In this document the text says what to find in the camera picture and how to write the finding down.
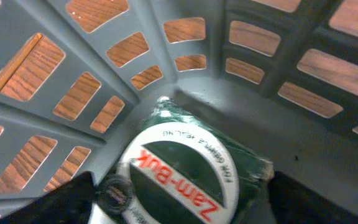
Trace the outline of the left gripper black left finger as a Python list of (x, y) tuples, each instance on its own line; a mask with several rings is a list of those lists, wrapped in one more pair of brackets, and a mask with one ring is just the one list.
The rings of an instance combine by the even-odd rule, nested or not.
[(122, 175), (109, 174), (96, 185), (86, 171), (38, 198), (25, 207), (0, 218), (0, 223), (88, 223), (97, 205), (117, 221), (134, 198), (132, 182)]

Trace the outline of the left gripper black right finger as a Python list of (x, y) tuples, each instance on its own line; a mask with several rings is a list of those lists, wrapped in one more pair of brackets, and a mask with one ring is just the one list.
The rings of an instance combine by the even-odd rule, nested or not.
[(295, 179), (276, 171), (268, 199), (279, 224), (357, 224), (358, 216), (330, 202)]

